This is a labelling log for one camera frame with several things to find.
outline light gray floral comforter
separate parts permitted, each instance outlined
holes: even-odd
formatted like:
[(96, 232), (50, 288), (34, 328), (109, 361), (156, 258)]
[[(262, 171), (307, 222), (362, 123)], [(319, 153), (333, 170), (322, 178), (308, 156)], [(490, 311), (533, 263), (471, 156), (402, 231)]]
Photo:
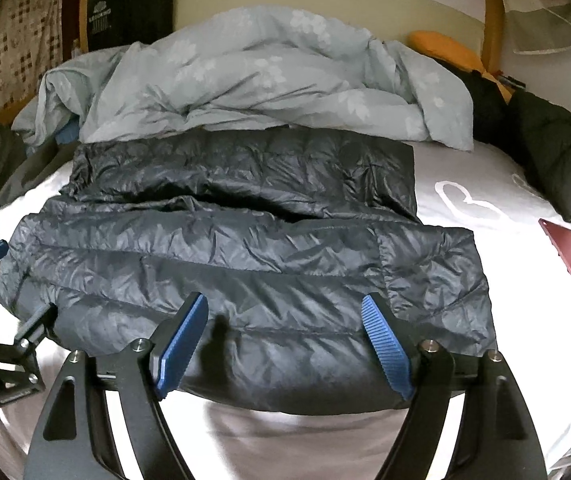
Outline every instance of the light gray floral comforter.
[(472, 99), (434, 60), (305, 10), (244, 7), (46, 73), (13, 128), (31, 145), (79, 115), (82, 142), (280, 124), (472, 150)]

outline checkered curtain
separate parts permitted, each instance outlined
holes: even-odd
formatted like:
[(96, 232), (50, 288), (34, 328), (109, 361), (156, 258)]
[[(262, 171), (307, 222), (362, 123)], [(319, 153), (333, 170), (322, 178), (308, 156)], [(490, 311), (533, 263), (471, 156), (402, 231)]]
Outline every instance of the checkered curtain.
[(63, 61), (62, 0), (0, 0), (0, 110), (37, 92)]

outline bed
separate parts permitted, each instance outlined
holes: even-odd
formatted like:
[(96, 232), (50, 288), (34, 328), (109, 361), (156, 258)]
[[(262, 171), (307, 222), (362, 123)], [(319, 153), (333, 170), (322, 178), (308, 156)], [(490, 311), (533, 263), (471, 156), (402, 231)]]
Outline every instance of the bed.
[[(212, 2), (211, 8), (203, 10), (203, 1)], [(407, 23), (383, 30), (362, 17), (371, 17), (367, 9), (375, 1), (361, 1), (357, 12), (350, 9), (351, 16), (343, 15), (347, 10), (332, 0), (301, 6), (346, 22), (358, 20), (385, 39), (403, 39), (411, 30)], [(325, 7), (316, 7), (319, 2)], [(501, 34), (492, 21), (498, 12), (494, 0), (486, 0), (485, 27), (479, 20), (428, 0), (395, 2), (415, 9), (418, 21), (412, 28), (440, 30), (483, 54), (489, 65), (498, 62)], [(256, 3), (288, 2), (177, 0), (176, 23), (187, 25), (219, 10)], [(421, 22), (424, 27), (416, 25), (426, 19), (427, 23)], [(550, 467), (571, 446), (571, 276), (537, 222), (546, 218), (563, 224), (563, 220), (499, 150), (481, 143), (476, 143), (473, 153), (435, 143), (411, 144), (419, 218), (425, 224), (461, 226), (474, 232), (489, 282), (499, 345), (528, 402)], [(71, 169), (64, 166), (37, 189), (0, 210), (0, 237), (10, 238), (25, 214), (38, 212), (67, 182)], [(16, 325), (0, 305), (0, 342), (12, 339)], [(67, 351), (45, 341), (38, 355), (44, 379), (51, 384)], [(19, 477), (43, 402), (44, 396), (38, 396), (2, 411), (0, 465), (14, 478)], [(447, 468), (462, 403), (462, 396), (451, 401), (430, 479), (442, 478)], [(122, 436), (124, 423), (114, 395), (109, 396), (109, 404), (114, 432)], [(162, 409), (197, 478), (240, 480), (374, 478), (405, 416), (405, 410), (337, 416), (253, 412), (184, 392), (170, 394)], [(179, 431), (185, 427), (190, 431)], [(128, 439), (118, 438), (117, 447), (128, 478), (140, 478)]]

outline comforter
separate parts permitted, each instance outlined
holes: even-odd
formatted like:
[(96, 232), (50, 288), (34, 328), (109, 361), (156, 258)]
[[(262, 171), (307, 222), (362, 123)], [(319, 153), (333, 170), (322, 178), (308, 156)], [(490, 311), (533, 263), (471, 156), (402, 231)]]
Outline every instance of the comforter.
[(18, 225), (0, 303), (21, 319), (56, 304), (59, 344), (95, 355), (199, 291), (210, 320), (183, 390), (309, 415), (405, 407), (364, 295), (450, 351), (495, 345), (473, 234), (419, 221), (413, 171), (411, 146), (339, 130), (85, 144), (61, 195)]
[(398, 41), (288, 7), (233, 9), (63, 63), (13, 130), (37, 145), (73, 115), (81, 142), (299, 124), (472, 150), (472, 100), (456, 76)]

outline headboard panel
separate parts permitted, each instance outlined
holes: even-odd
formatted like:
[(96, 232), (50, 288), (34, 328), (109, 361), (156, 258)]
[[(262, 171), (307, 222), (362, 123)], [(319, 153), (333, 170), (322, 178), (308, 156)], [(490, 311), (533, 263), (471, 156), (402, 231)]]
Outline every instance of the headboard panel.
[(413, 30), (436, 30), (481, 54), (484, 23), (432, 0), (175, 0), (175, 30), (224, 10), (282, 5), (368, 28), (381, 40), (405, 41)]

